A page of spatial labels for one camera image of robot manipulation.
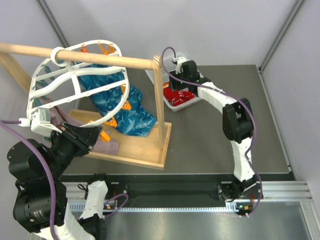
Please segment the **white round clip hanger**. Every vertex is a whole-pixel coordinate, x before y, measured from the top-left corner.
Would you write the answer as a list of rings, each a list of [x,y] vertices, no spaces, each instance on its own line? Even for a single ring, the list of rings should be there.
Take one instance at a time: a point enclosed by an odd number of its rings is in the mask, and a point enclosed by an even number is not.
[[[86,52],[88,46],[97,45],[101,48],[105,57],[115,57],[115,61],[110,63],[101,63],[101,67],[93,66],[99,62],[95,59],[79,59],[79,60],[60,60],[57,55],[64,51],[63,47],[56,47],[49,51],[49,56],[45,59],[35,70],[31,78],[31,84],[28,94],[27,109],[34,109],[34,99],[39,97],[46,97],[48,94],[55,91],[58,87],[67,81],[72,82],[74,93],[70,96],[63,97],[58,100],[52,100],[49,103],[39,106],[41,108],[51,109],[60,105],[73,102],[75,100],[82,99],[84,97],[90,97],[91,95],[105,92],[116,87],[121,87],[125,84],[126,90],[122,93],[121,100],[118,105],[106,116],[101,117],[98,120],[85,124],[86,127],[98,126],[105,121],[108,121],[114,115],[122,109],[125,104],[130,90],[130,82],[127,75],[127,70],[123,64],[123,58],[120,48],[113,42],[108,40],[90,40],[83,43],[79,43],[65,50],[73,54],[82,54]],[[110,75],[118,72],[124,72],[124,80],[114,82],[111,84],[105,84],[101,87],[85,90],[81,87],[78,80],[79,76],[84,75]]]

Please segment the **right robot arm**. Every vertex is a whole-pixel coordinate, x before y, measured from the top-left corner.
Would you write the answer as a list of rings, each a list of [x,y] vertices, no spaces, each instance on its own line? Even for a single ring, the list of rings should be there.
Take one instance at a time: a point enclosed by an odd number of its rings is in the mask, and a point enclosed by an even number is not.
[[[257,184],[252,169],[251,144],[254,139],[255,123],[248,99],[237,99],[218,88],[207,77],[201,76],[193,60],[175,57],[175,70],[168,73],[169,87],[184,90],[210,103],[222,115],[222,130],[230,141],[234,160],[234,180],[230,185],[220,186],[220,197],[228,202],[245,198]]]

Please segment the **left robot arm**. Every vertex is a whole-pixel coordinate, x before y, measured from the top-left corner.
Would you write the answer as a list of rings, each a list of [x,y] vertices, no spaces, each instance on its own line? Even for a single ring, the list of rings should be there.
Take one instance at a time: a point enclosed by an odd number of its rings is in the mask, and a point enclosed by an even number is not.
[[[93,149],[101,132],[101,126],[79,127],[63,122],[51,131],[50,147],[18,137],[7,159],[18,190],[13,217],[24,229],[47,240],[106,238],[104,202],[114,191],[106,175],[95,174],[89,179],[79,218],[71,212],[67,189],[61,180],[74,158]]]

